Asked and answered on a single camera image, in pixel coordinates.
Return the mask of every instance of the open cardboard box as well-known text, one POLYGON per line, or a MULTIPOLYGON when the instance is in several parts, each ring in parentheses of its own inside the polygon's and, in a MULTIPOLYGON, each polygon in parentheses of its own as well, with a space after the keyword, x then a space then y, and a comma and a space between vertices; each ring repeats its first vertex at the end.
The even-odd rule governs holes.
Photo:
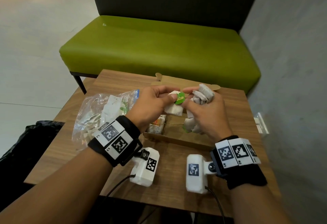
MULTIPOLYGON (((202 84, 191 80, 163 76, 160 73, 156 73, 157 81, 151 83, 151 85, 169 85, 179 87, 181 90, 186 87, 198 86, 202 84)), ((219 90, 219 85, 207 85, 211 90, 219 90)), ((144 133, 144 137, 148 139, 157 139, 165 142, 174 143, 177 145, 188 146, 200 150, 210 151, 215 144, 209 139, 207 135, 200 135, 195 133, 186 133, 183 129, 183 123, 187 118, 186 111, 182 116, 167 115, 166 122, 161 134, 144 133)))

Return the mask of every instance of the concrete floor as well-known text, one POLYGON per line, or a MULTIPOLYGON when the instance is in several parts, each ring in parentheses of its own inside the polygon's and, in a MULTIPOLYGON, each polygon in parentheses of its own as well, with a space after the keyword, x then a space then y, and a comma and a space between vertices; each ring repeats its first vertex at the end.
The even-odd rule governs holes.
POLYGON ((77 88, 59 48, 99 14, 94 0, 0 0, 0 156, 52 120, 77 88))

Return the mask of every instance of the black cable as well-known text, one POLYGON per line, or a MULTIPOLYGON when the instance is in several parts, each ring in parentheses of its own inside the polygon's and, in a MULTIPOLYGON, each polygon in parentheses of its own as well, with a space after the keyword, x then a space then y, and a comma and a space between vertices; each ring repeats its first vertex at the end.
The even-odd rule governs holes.
POLYGON ((221 212, 221 216, 223 217, 223 222, 224 222, 224 224, 225 224, 225 216, 224 216, 224 213, 223 213, 223 209, 221 208, 221 205, 220 205, 220 203, 219 203, 219 201, 218 201, 218 198, 216 197, 215 193, 214 193, 211 189, 209 189, 207 186, 205 186, 204 188, 207 189, 207 190, 209 190, 210 193, 211 193, 211 194, 214 196, 214 198, 216 199, 216 202, 218 203, 218 207, 219 207, 220 212, 221 212))
POLYGON ((145 220, 147 219, 147 218, 149 218, 150 217, 150 215, 152 215, 153 213, 154 213, 154 211, 156 211, 157 210, 157 208, 155 208, 150 214, 148 214, 139 224, 142 224, 143 222, 145 222, 145 220))
POLYGON ((126 179, 128 179, 128 178, 130 178, 130 177, 135 177, 136 176, 136 174, 134 174, 134 175, 129 175, 129 176, 127 176, 127 177, 125 177, 123 180, 121 180, 118 184, 116 184, 116 186, 115 187, 113 187, 112 188, 112 190, 110 190, 110 192, 106 195, 106 197, 103 199, 103 201, 101 202, 101 204, 100 204, 100 206, 99 207, 101 207, 101 205, 104 203, 104 201, 108 198, 108 196, 122 183, 122 182, 124 182, 126 179))

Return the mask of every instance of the plastic bag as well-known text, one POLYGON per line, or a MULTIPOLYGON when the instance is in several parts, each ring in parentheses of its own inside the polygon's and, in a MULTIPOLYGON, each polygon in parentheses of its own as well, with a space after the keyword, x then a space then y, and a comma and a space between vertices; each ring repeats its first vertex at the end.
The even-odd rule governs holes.
POLYGON ((77 114, 72 140, 77 150, 83 150, 93 139, 93 133, 106 122, 113 122, 118 116, 125 115, 139 97, 140 90, 119 95, 96 94, 85 98, 77 114))

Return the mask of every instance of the white wall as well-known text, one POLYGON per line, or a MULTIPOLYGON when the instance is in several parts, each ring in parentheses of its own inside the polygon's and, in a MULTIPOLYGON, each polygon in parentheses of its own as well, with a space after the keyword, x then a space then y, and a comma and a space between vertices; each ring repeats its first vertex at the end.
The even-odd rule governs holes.
POLYGON ((268 123, 285 209, 326 223, 327 0, 256 0, 241 36, 262 73, 248 100, 268 123))

